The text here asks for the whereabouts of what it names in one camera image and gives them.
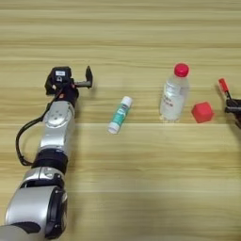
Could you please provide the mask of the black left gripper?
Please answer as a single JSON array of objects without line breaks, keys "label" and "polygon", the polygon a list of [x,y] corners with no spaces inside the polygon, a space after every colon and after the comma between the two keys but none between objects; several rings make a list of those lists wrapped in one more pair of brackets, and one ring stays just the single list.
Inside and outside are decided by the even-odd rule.
[{"label": "black left gripper", "polygon": [[90,66],[86,68],[86,80],[69,83],[55,82],[55,76],[50,73],[45,82],[45,90],[47,95],[54,95],[54,101],[66,101],[72,106],[75,106],[79,91],[77,88],[91,88],[93,83],[93,75]]}]

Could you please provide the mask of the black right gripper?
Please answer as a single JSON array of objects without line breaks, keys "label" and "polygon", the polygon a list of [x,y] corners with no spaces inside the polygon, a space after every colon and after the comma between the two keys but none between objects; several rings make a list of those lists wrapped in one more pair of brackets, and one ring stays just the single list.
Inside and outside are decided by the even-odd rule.
[{"label": "black right gripper", "polygon": [[[225,111],[227,113],[241,113],[241,100],[227,99]],[[241,129],[241,114],[235,115],[235,123]]]}]

